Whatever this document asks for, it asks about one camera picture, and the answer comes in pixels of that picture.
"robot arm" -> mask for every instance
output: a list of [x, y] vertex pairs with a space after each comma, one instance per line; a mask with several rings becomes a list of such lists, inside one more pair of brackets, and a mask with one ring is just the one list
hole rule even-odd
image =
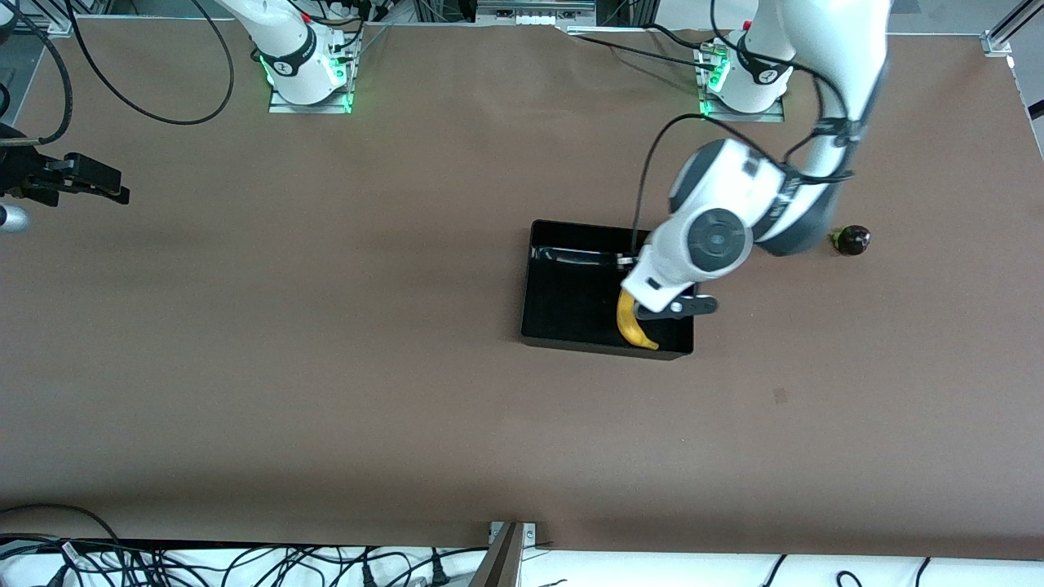
[[637, 304], [663, 311], [693, 284], [734, 271], [755, 244], [793, 255], [826, 236], [834, 180], [848, 168], [883, 77], [889, 6], [889, 0], [762, 0], [750, 29], [730, 36], [739, 51], [730, 52], [722, 101], [741, 112], [767, 109], [785, 90], [790, 68], [757, 54], [792, 60], [829, 80], [816, 79], [823, 97], [816, 136], [800, 170], [732, 139], [693, 155], [671, 188], [670, 218], [649, 235], [623, 280]]
[[288, 102], [313, 104], [348, 81], [345, 33], [313, 22], [288, 0], [215, 0], [246, 28], [269, 80]]

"black container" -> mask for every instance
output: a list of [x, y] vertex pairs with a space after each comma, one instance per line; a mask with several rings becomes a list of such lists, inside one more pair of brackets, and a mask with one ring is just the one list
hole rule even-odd
[[[648, 233], [641, 231], [639, 242]], [[671, 360], [692, 354], [692, 316], [651, 320], [642, 329], [660, 348], [632, 346], [616, 328], [631, 229], [536, 220], [522, 310], [522, 342], [532, 347]]]

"wire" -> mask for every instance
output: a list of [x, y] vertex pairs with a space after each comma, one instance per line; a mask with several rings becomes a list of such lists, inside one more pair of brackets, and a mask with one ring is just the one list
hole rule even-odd
[[3, 84], [0, 84], [0, 94], [3, 94], [3, 108], [0, 108], [0, 117], [3, 117], [7, 114], [7, 109], [10, 108], [10, 92]]
[[689, 43], [688, 41], [686, 41], [686, 40], [682, 39], [681, 37], [674, 34], [674, 31], [670, 30], [669, 28], [667, 28], [665, 26], [661, 26], [661, 25], [659, 25], [659, 24], [657, 24], [655, 22], [650, 22], [648, 24], [643, 24], [642, 28], [648, 29], [648, 30], [659, 30], [660, 32], [666, 34], [667, 39], [670, 39], [674, 43], [678, 43], [679, 45], [681, 45], [683, 47], [686, 47], [688, 49], [699, 49], [699, 43]]
[[[105, 530], [106, 533], [109, 533], [112, 530], [111, 527], [109, 527], [108, 524], [105, 524], [105, 522], [103, 520], [101, 520], [101, 518], [98, 518], [96, 515], [94, 515], [93, 513], [89, 512], [88, 510], [84, 510], [82, 508], [76, 508], [75, 506], [64, 506], [64, 504], [61, 504], [61, 503], [30, 503], [30, 504], [26, 504], [26, 506], [18, 506], [18, 507], [15, 507], [15, 508], [7, 508], [5, 510], [0, 510], [0, 515], [6, 514], [6, 513], [9, 513], [9, 512], [20, 511], [20, 510], [40, 509], [40, 508], [50, 508], [50, 509], [67, 510], [67, 511], [73, 511], [73, 512], [76, 512], [76, 513], [85, 514], [88, 517], [91, 517], [92, 519], [94, 519], [96, 522], [98, 522], [99, 525], [101, 525], [102, 529]], [[91, 559], [89, 557], [85, 557], [86, 560], [89, 563], [91, 563], [91, 565], [95, 568], [95, 570], [93, 570], [93, 571], [91, 569], [85, 569], [85, 568], [80, 568], [79, 566], [77, 566], [76, 563], [75, 563], [75, 561], [73, 559], [71, 559], [66, 554], [65, 549], [63, 549], [61, 547], [61, 540], [60, 539], [49, 538], [49, 537], [40, 536], [40, 535], [24, 535], [24, 534], [4, 534], [2, 536], [4, 536], [4, 537], [13, 537], [13, 538], [17, 538], [19, 540], [32, 540], [32, 541], [37, 541], [37, 542], [40, 542], [42, 544], [47, 544], [49, 546], [54, 547], [62, 555], [63, 560], [66, 562], [66, 566], [68, 566], [69, 568], [73, 569], [73, 571], [75, 571], [76, 579], [79, 581], [79, 584], [80, 584], [81, 587], [84, 585], [84, 578], [82, 578], [82, 576], [80, 573], [85, 573], [85, 572], [86, 573], [100, 573], [105, 579], [105, 582], [109, 583], [110, 587], [116, 587], [116, 584], [113, 582], [112, 578], [109, 577], [109, 574], [108, 574], [106, 571], [102, 570], [101, 566], [94, 559]], [[116, 550], [118, 548], [117, 545], [111, 545], [111, 546], [113, 547], [114, 550]], [[18, 550], [18, 553], [14, 553], [14, 551], [4, 553], [3, 557], [0, 557], [0, 560], [7, 559], [7, 558], [9, 558], [11, 556], [15, 556], [16, 554], [22, 554], [23, 550], [24, 550], [24, 548], [18, 548], [17, 550]], [[122, 579], [123, 585], [127, 585], [128, 583], [132, 583], [132, 584], [134, 583], [134, 578], [133, 578], [133, 576], [130, 576], [127, 572], [126, 567], [123, 567], [123, 568], [120, 568], [120, 569], [117, 569], [117, 570], [121, 570], [122, 573], [123, 573], [123, 579]]]
[[352, 24], [353, 22], [359, 22], [359, 23], [365, 22], [365, 21], [362, 20], [361, 17], [350, 17], [350, 18], [347, 18], [347, 19], [340, 19], [340, 20], [336, 20], [336, 21], [334, 21], [334, 20], [327, 20], [327, 19], [321, 19], [319, 17], [310, 17], [310, 18], [313, 21], [315, 21], [315, 22], [317, 22], [317, 23], [319, 23], [322, 25], [325, 25], [325, 26], [345, 26], [345, 25], [348, 25], [348, 24]]
[[[345, 577], [345, 574], [347, 574], [348, 571], [351, 570], [353, 566], [355, 566], [355, 564], [357, 564], [360, 561], [362, 561], [365, 558], [365, 556], [366, 556], [366, 554], [369, 551], [370, 551], [370, 546], [366, 546], [362, 550], [361, 555], [359, 555], [358, 557], [356, 557], [356, 558], [352, 559], [351, 561], [349, 561], [348, 565], [345, 566], [345, 568], [340, 569], [340, 572], [337, 573], [337, 577], [335, 577], [333, 579], [333, 581], [330, 583], [330, 587], [337, 587], [337, 585], [340, 583], [340, 579], [342, 577]], [[337, 550], [337, 557], [340, 558], [340, 550], [339, 549]]]
[[786, 555], [780, 555], [780, 558], [776, 559], [776, 564], [773, 565], [773, 570], [768, 572], [768, 579], [765, 579], [765, 582], [761, 584], [761, 587], [772, 586], [773, 581], [776, 581], [776, 573], [779, 572], [780, 566], [783, 564], [785, 559]]
[[377, 40], [380, 39], [382, 34], [384, 34], [385, 32], [387, 32], [388, 29], [390, 29], [393, 26], [396, 26], [396, 25], [390, 24], [390, 23], [388, 23], [388, 24], [382, 24], [381, 25], [381, 30], [377, 34], [375, 34], [373, 39], [371, 39], [370, 41], [366, 41], [366, 44], [363, 45], [361, 49], [359, 49], [359, 56], [361, 57], [362, 53], [365, 53], [366, 49], [369, 49], [371, 45], [373, 45], [374, 43], [376, 43]]
[[351, 41], [345, 41], [345, 43], [342, 43], [340, 45], [335, 45], [334, 48], [333, 48], [334, 51], [339, 51], [339, 50], [341, 50], [341, 49], [343, 49], [346, 47], [351, 47], [352, 45], [355, 44], [356, 41], [359, 40], [359, 37], [362, 34], [362, 27], [364, 25], [362, 24], [362, 19], [358, 19], [358, 21], [359, 21], [359, 28], [355, 29], [355, 34], [352, 36], [352, 40]]
[[834, 576], [834, 583], [837, 584], [837, 587], [845, 587], [845, 583], [843, 583], [841, 580], [845, 579], [846, 577], [850, 578], [852, 581], [855, 581], [855, 586], [856, 587], [862, 587], [862, 582], [860, 582], [859, 578], [856, 577], [850, 570], [841, 570], [841, 571], [838, 571], [837, 574]]
[[[226, 569], [226, 571], [224, 571], [223, 574], [221, 574], [221, 587], [226, 587], [228, 585], [228, 583], [229, 583], [229, 576], [232, 574], [232, 569], [236, 568], [236, 564], [239, 563], [240, 559], [242, 559], [246, 555], [250, 555], [252, 551], [258, 550], [258, 549], [261, 549], [261, 548], [266, 548], [266, 546], [255, 546], [254, 548], [250, 548], [250, 549], [243, 550], [242, 553], [240, 553], [239, 555], [237, 555], [236, 558], [232, 559], [232, 564], [230, 564], [229, 568]], [[277, 549], [277, 547], [272, 547], [270, 550], [268, 550], [267, 553], [265, 553], [264, 556], [268, 556], [268, 555], [275, 553], [276, 549]]]
[[58, 68], [58, 76], [62, 77], [62, 92], [65, 94], [65, 109], [62, 112], [62, 122], [58, 123], [56, 131], [51, 133], [47, 137], [40, 137], [39, 139], [24, 139], [24, 138], [14, 138], [14, 139], [3, 139], [0, 140], [0, 146], [32, 146], [32, 145], [46, 145], [48, 143], [53, 143], [54, 141], [62, 138], [62, 135], [66, 134], [69, 130], [69, 122], [72, 121], [72, 81], [69, 79], [69, 70], [66, 69], [65, 62], [62, 60], [62, 54], [51, 43], [51, 40], [47, 38], [47, 34], [40, 30], [40, 27], [35, 25], [18, 6], [13, 4], [10, 0], [0, 0], [0, 4], [3, 4], [8, 10], [14, 14], [18, 20], [22, 21], [25, 26], [32, 31], [32, 34], [40, 39], [47, 48], [47, 52], [51, 54], [54, 58], [54, 65]]
[[631, 253], [633, 255], [638, 254], [638, 221], [642, 215], [642, 201], [644, 199], [645, 195], [645, 180], [648, 177], [649, 165], [652, 163], [652, 155], [656, 152], [657, 146], [660, 145], [660, 140], [663, 139], [663, 136], [667, 134], [667, 131], [670, 130], [671, 126], [678, 124], [683, 120], [706, 120], [707, 122], [710, 122], [711, 124], [714, 124], [715, 126], [725, 130], [726, 132], [736, 137], [737, 139], [743, 141], [751, 148], [758, 151], [758, 154], [761, 155], [761, 157], [764, 157], [765, 159], [772, 161], [777, 166], [779, 166], [779, 163], [777, 163], [776, 160], [773, 159], [773, 157], [768, 155], [764, 148], [761, 147], [761, 145], [754, 142], [754, 140], [752, 140], [743, 133], [740, 133], [736, 128], [732, 127], [731, 125], [725, 122], [721, 122], [720, 120], [715, 120], [709, 116], [695, 113], [682, 114], [680, 116], [671, 118], [666, 124], [663, 125], [662, 128], [660, 128], [660, 132], [657, 133], [656, 138], [652, 139], [652, 144], [649, 146], [648, 152], [645, 154], [645, 163], [642, 164], [642, 174], [641, 178], [638, 180], [638, 196], [635, 198], [635, 217], [631, 224]]
[[[823, 116], [823, 92], [820, 91], [820, 85], [818, 84], [812, 84], [812, 89], [815, 90], [815, 102], [818, 104], [818, 109], [820, 109], [818, 117], [822, 117]], [[790, 148], [788, 148], [786, 150], [786, 152], [783, 154], [783, 163], [789, 165], [790, 164], [790, 158], [793, 157], [793, 154], [798, 152], [798, 150], [800, 150], [801, 147], [803, 147], [806, 144], [808, 144], [808, 142], [811, 141], [812, 139], [814, 139], [816, 136], [818, 136], [818, 135], [816, 135], [815, 130], [813, 128], [812, 131], [810, 131], [808, 133], [808, 135], [805, 136], [804, 139], [802, 139], [802, 140], [798, 141], [797, 143], [794, 143], [793, 146], [791, 146]]]
[[607, 24], [609, 24], [609, 21], [613, 20], [614, 18], [616, 18], [616, 15], [620, 14], [620, 10], [622, 10], [627, 6], [634, 6], [635, 4], [638, 3], [638, 1], [639, 0], [621, 1], [620, 5], [617, 6], [616, 9], [613, 10], [608, 17], [606, 17], [606, 20], [601, 21], [601, 24], [599, 24], [598, 26], [606, 26]]
[[914, 579], [914, 587], [921, 587], [921, 576], [924, 574], [924, 569], [928, 568], [928, 563], [931, 562], [931, 557], [925, 557], [924, 562], [917, 569], [917, 577]]
[[196, 7], [197, 10], [199, 10], [199, 14], [203, 15], [203, 18], [207, 20], [207, 24], [210, 25], [210, 28], [214, 31], [214, 34], [217, 37], [217, 41], [221, 44], [221, 50], [224, 51], [224, 60], [229, 64], [229, 88], [224, 92], [224, 99], [222, 99], [221, 103], [216, 109], [214, 109], [214, 111], [211, 112], [210, 114], [191, 120], [177, 120], [174, 118], [167, 118], [165, 116], [153, 114], [141, 108], [140, 105], [130, 101], [129, 98], [124, 96], [122, 93], [120, 93], [119, 90], [116, 89], [115, 86], [113, 86], [113, 83], [110, 81], [109, 78], [105, 77], [103, 73], [101, 73], [100, 69], [98, 69], [98, 64], [94, 62], [94, 57], [91, 55], [91, 52], [87, 49], [87, 43], [84, 42], [84, 34], [79, 30], [79, 23], [77, 22], [78, 19], [76, 18], [75, 11], [73, 10], [72, 7], [72, 0], [65, 0], [66, 9], [69, 10], [69, 22], [70, 24], [72, 24], [72, 32], [76, 37], [76, 44], [79, 45], [79, 50], [84, 53], [84, 57], [87, 60], [87, 65], [91, 66], [91, 69], [94, 71], [94, 74], [97, 75], [98, 79], [100, 79], [101, 83], [105, 85], [105, 88], [109, 88], [109, 91], [112, 92], [114, 96], [119, 98], [120, 101], [122, 101], [123, 103], [130, 107], [130, 109], [134, 110], [135, 112], [143, 114], [148, 118], [151, 118], [152, 120], [158, 120], [160, 122], [166, 122], [167, 124], [175, 124], [180, 126], [201, 124], [204, 122], [212, 120], [218, 114], [221, 114], [221, 112], [224, 110], [224, 107], [229, 105], [229, 100], [232, 99], [232, 90], [235, 88], [236, 85], [236, 71], [235, 71], [235, 66], [232, 64], [232, 52], [229, 51], [229, 45], [224, 42], [224, 37], [221, 34], [221, 31], [218, 30], [217, 25], [214, 24], [214, 21], [211, 20], [210, 15], [207, 14], [207, 10], [205, 10], [204, 7], [199, 5], [199, 2], [197, 0], [189, 0], [189, 1], [192, 2], [192, 4]]
[[691, 61], [691, 60], [680, 60], [678, 57], [671, 57], [669, 55], [661, 55], [660, 53], [652, 53], [650, 51], [643, 51], [642, 49], [636, 49], [634, 47], [625, 47], [623, 45], [617, 45], [616, 43], [610, 43], [609, 41], [602, 41], [601, 39], [592, 39], [590, 37], [584, 37], [584, 36], [580, 36], [580, 34], [575, 34], [574, 37], [576, 37], [577, 39], [587, 41], [588, 43], [596, 43], [598, 45], [604, 45], [607, 47], [612, 47], [614, 49], [620, 49], [621, 51], [628, 51], [631, 53], [637, 53], [639, 55], [645, 55], [646, 57], [652, 57], [652, 58], [662, 60], [662, 61], [671, 62], [671, 63], [680, 63], [682, 65], [687, 65], [687, 66], [690, 66], [690, 67], [695, 67], [697, 69], [704, 69], [704, 70], [707, 70], [707, 71], [710, 71], [710, 70], [714, 69], [714, 66], [712, 66], [711, 64], [702, 64], [702, 63], [696, 63], [696, 62]]

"yellow banana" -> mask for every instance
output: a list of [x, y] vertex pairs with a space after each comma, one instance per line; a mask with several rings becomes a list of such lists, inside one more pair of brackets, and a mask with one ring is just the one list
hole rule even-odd
[[616, 328], [628, 343], [636, 347], [654, 351], [660, 348], [660, 345], [649, 341], [641, 325], [638, 324], [638, 318], [635, 316], [635, 297], [622, 287], [620, 288], [620, 298], [616, 301]]

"wooden board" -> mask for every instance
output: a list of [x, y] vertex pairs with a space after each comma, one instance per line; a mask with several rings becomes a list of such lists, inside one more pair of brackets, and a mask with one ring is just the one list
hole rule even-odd
[[[205, 23], [84, 28], [143, 105], [219, 101]], [[1044, 173], [975, 38], [891, 41], [837, 217], [870, 252], [754, 254], [707, 288], [695, 353], [662, 363], [521, 345], [525, 245], [536, 218], [630, 221], [691, 70], [550, 28], [402, 27], [351, 116], [277, 116], [221, 29], [236, 92], [191, 127], [129, 111], [58, 43], [75, 116], [45, 150], [118, 167], [133, 203], [30, 203], [32, 230], [0, 239], [0, 501], [135, 537], [446, 544], [520, 518], [560, 547], [1039, 554]], [[54, 71], [24, 132], [56, 123]], [[786, 107], [742, 130], [782, 152], [814, 117], [806, 79]], [[718, 136], [665, 139], [644, 227]]]

